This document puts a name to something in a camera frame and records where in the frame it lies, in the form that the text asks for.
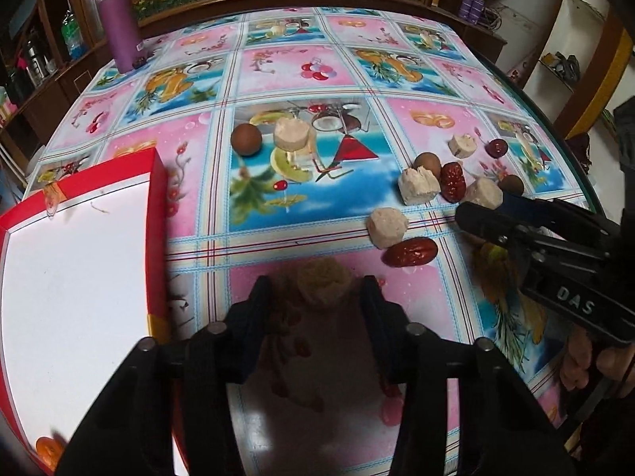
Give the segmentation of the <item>right human hand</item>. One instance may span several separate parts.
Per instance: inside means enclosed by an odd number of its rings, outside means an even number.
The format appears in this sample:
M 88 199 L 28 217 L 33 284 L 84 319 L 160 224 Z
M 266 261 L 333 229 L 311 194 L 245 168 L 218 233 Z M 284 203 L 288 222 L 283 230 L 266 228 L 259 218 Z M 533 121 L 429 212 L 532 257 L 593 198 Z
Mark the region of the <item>right human hand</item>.
M 626 380 L 620 395 L 625 397 L 634 389 L 634 346 L 609 347 L 593 359 L 593 345 L 589 334 L 579 326 L 573 326 L 567 338 L 565 355 L 560 368 L 560 379 L 568 390 L 583 389 L 590 380 L 592 365 L 614 382 Z

